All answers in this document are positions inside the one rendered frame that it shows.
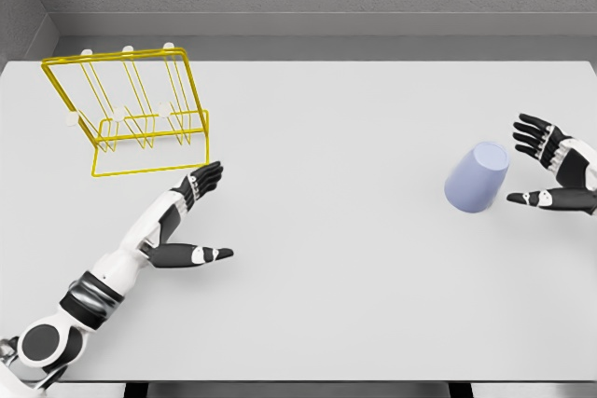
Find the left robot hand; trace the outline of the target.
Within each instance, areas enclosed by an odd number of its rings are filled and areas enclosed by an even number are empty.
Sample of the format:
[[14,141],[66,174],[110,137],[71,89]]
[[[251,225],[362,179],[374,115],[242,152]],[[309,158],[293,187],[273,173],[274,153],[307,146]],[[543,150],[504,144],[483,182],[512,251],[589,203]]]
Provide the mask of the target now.
[[142,213],[119,248],[140,255],[155,268],[191,268],[232,257],[230,248],[169,242],[195,203],[216,189],[222,174],[223,166],[218,161],[188,173],[179,185],[159,195]]

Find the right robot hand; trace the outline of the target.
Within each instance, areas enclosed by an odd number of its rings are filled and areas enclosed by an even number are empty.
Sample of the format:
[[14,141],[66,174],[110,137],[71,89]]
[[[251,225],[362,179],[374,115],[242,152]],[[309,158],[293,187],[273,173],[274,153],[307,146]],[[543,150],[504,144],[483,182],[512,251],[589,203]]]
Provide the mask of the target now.
[[554,175],[559,186],[509,193],[507,201],[597,216],[597,150],[539,117],[520,114],[514,129],[515,149],[537,160]]

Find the lavender plastic cup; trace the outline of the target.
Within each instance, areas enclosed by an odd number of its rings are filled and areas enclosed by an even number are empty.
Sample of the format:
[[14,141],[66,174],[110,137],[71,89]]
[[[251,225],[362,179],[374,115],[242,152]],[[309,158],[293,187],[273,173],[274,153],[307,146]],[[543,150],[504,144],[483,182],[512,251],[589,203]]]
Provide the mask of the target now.
[[444,195],[465,213],[487,210],[497,196],[509,168],[509,154],[496,142],[480,142],[455,166],[444,184]]

